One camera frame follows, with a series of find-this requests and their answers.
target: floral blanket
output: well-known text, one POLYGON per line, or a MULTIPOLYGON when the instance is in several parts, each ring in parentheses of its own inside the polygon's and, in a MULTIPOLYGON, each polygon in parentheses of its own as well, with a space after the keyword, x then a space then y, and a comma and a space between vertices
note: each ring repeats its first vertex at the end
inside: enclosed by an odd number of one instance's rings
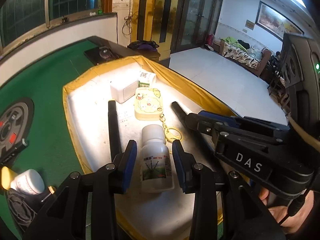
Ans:
POLYGON ((230 44, 225 44, 223 48, 222 55, 224 57, 232 58, 242 64, 246 64, 250 68, 256 69, 258 66, 258 61, 251 57, 248 53, 245 53, 243 50, 236 48, 230 44))

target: white plastic bottle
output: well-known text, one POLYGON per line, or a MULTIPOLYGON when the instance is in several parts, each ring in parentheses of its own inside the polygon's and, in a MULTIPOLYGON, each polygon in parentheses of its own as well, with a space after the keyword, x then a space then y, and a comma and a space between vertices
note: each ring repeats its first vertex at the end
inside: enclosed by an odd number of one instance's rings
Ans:
POLYGON ((30 169, 16 176, 10 187, 22 193, 37 195, 44 191, 44 182, 37 171, 30 169))
POLYGON ((141 189, 157 193, 174 188, 169 149, 165 145, 164 130, 150 124, 142 129, 141 189))

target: sofa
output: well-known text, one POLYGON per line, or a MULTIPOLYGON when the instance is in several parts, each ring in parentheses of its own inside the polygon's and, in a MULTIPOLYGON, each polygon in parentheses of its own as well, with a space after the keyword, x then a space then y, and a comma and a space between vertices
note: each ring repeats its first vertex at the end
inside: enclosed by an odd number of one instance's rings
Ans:
MULTIPOLYGON (((227 45, 227 43, 223 40, 216 40, 214 39, 213 43, 212 43, 212 47, 214 49, 214 51, 218 52, 221 56, 223 56, 223 51, 224 51, 224 47, 227 45)), ((234 59, 230 59, 229 60, 237 63, 238 65, 241 65, 242 67, 244 67, 246 70, 250 71, 251 73, 253 73, 255 76, 260 77, 261 73, 263 72, 264 68, 266 67, 269 59, 271 58, 271 51, 268 49, 265 49, 263 51, 263 58, 262 60, 260 60, 260 62, 258 63, 256 68, 250 68, 248 67, 246 64, 242 64, 240 62, 237 62, 234 59)))

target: white box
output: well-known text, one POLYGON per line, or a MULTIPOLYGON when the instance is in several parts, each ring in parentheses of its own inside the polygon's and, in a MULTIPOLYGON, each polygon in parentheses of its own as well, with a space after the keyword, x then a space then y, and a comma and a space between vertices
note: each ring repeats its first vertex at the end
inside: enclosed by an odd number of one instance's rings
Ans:
POLYGON ((113 80, 110 84, 111 96, 120 104, 134 96, 137 88, 138 78, 136 75, 113 80))

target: wall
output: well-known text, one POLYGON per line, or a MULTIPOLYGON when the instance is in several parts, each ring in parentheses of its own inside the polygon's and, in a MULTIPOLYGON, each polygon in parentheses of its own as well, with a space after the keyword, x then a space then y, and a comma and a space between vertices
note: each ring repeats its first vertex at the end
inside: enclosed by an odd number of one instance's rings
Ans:
POLYGON ((97 16, 79 20, 65 26, 60 26, 44 34, 42 38, 31 40, 22 49, 8 55, 8 58, 0 61, 0 86, 10 77, 22 70, 27 65, 39 58, 75 41, 90 36, 98 36, 103 39, 117 42, 116 15, 97 16))
POLYGON ((132 5, 133 0, 112 0, 112 11, 118 13, 118 40, 123 46, 130 44, 130 29, 124 18, 132 11, 132 5))
POLYGON ((282 41, 271 33, 258 25, 255 25, 253 31, 245 27, 247 20, 255 23, 260 1, 265 2, 289 18, 305 32, 306 36, 314 37, 313 31, 297 15, 294 15, 273 0, 223 0, 216 38, 232 36, 250 45, 256 44, 258 47, 264 45, 273 52, 281 51, 282 41))

